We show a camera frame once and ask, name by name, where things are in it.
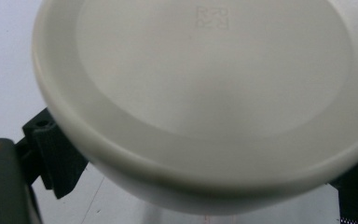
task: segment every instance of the white surface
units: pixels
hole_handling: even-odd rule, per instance
[[[358,1],[50,0],[35,72],[64,132],[119,185],[226,214],[358,162],[357,22]]]
[[[30,56],[31,29],[40,1],[0,1],[0,137],[18,141],[21,126],[45,107],[34,82]],[[57,201],[38,180],[34,184],[46,224],[158,223],[325,223],[337,224],[337,191],[323,186],[291,202],[247,216],[207,218],[180,216],[138,201],[118,189],[93,167],[76,190]]]

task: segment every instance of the metal screw hole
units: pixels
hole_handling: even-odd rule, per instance
[[[48,120],[40,120],[39,122],[36,123],[36,126],[39,128],[45,128],[45,127],[49,126],[50,124],[51,124],[51,122]]]

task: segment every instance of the white background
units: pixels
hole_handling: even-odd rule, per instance
[[[46,106],[31,60],[32,28],[40,4],[40,0],[0,0],[0,137],[15,142],[22,138],[21,126]],[[61,200],[46,191],[40,180],[34,189],[46,224],[339,223],[337,191],[328,185],[285,203],[231,217],[191,216],[144,203],[91,165],[75,191]]]

